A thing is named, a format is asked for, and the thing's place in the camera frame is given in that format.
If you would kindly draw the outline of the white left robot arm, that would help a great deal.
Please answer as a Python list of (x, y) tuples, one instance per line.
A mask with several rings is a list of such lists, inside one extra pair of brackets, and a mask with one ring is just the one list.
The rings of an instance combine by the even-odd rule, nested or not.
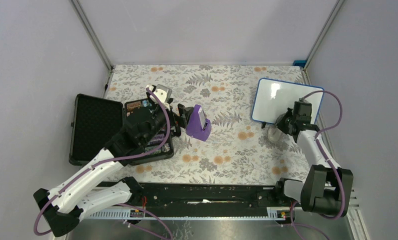
[(86, 216), (107, 207), (143, 201), (144, 189), (134, 177), (124, 177), (114, 186), (89, 194), (107, 176), (127, 165), (140, 165), (171, 136), (171, 127), (190, 131), (203, 113), (200, 105), (178, 105), (178, 114), (164, 104), (138, 107), (125, 118), (121, 129), (98, 154), (77, 173), (52, 189), (38, 189), (33, 197), (39, 207), (33, 226), (37, 236), (52, 233), (61, 237), (71, 232)]

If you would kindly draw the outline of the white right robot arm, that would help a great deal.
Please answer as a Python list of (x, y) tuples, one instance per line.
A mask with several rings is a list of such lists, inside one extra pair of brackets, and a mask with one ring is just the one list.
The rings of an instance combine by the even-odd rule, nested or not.
[(311, 114), (312, 104), (300, 99), (277, 119), (277, 130), (293, 137), (310, 169), (305, 180), (280, 178), (273, 198), (280, 206), (296, 200), (305, 212), (338, 219), (347, 214), (354, 176), (331, 157)]

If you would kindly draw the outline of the silver mesh sponge eraser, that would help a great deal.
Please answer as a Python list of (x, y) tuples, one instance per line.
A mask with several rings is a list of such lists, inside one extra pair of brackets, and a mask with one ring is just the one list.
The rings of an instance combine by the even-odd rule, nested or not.
[(267, 131), (267, 138), (271, 143), (277, 143), (280, 138), (284, 135), (284, 133), (279, 129), (279, 123), (284, 117), (284, 114), (281, 114), (277, 119), (276, 122), (270, 127)]

